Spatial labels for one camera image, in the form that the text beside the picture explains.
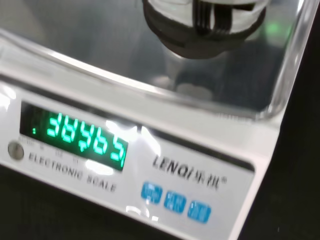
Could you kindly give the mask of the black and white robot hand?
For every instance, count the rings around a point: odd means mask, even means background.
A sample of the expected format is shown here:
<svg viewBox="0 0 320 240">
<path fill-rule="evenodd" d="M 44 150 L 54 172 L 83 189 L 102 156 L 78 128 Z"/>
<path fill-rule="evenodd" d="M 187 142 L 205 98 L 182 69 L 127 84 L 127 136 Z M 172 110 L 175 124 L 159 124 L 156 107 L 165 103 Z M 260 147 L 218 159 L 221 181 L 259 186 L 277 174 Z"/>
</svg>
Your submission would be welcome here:
<svg viewBox="0 0 320 240">
<path fill-rule="evenodd" d="M 245 41 L 263 23 L 267 0 L 144 0 L 150 30 L 172 52 L 213 51 Z"/>
</svg>

